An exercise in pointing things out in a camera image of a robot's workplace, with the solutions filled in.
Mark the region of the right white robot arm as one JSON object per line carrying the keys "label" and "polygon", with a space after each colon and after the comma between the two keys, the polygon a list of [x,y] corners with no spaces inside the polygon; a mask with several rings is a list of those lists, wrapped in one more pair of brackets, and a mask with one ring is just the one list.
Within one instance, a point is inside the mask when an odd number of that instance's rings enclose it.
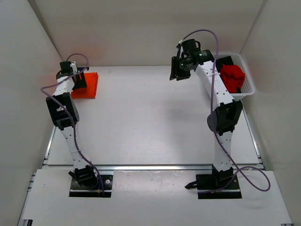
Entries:
{"label": "right white robot arm", "polygon": [[222,188],[233,175],[231,140],[243,106],[228,92],[210,50],[201,50],[200,42],[194,39],[180,41],[177,49],[177,55],[172,57],[170,80],[188,79],[194,71],[210,96],[207,124],[214,134],[211,182],[216,188]]}

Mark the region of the orange t shirt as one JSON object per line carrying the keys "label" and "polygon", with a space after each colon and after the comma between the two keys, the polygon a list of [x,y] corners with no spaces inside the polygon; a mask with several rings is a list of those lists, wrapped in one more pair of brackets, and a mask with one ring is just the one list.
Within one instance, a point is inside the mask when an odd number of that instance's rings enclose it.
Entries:
{"label": "orange t shirt", "polygon": [[71,93],[73,99],[95,99],[98,87],[98,73],[84,74],[87,87],[76,89]]}

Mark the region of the black t shirt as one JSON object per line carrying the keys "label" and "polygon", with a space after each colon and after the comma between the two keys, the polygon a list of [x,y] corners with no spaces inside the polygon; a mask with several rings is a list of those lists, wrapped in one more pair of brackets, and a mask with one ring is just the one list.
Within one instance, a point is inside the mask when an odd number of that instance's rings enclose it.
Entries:
{"label": "black t shirt", "polygon": [[225,64],[225,65],[234,65],[233,60],[230,56],[226,56],[226,57],[222,57],[220,59],[217,59],[216,68],[217,68],[217,71],[219,73],[220,73],[220,70],[221,70],[223,64]]}

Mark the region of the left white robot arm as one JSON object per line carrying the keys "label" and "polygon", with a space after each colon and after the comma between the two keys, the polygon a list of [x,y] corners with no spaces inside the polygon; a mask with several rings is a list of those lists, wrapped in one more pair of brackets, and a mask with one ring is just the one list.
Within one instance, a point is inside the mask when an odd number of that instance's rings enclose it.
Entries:
{"label": "left white robot arm", "polygon": [[99,177],[95,174],[93,166],[79,153],[75,142],[74,129],[79,122],[79,113],[71,96],[72,91],[85,88],[87,83],[84,73],[79,73],[75,62],[63,61],[60,67],[61,70],[56,75],[59,85],[54,93],[46,98],[46,104],[51,120],[61,131],[72,156],[73,170],[69,172],[69,175],[78,185],[92,189],[97,187]]}

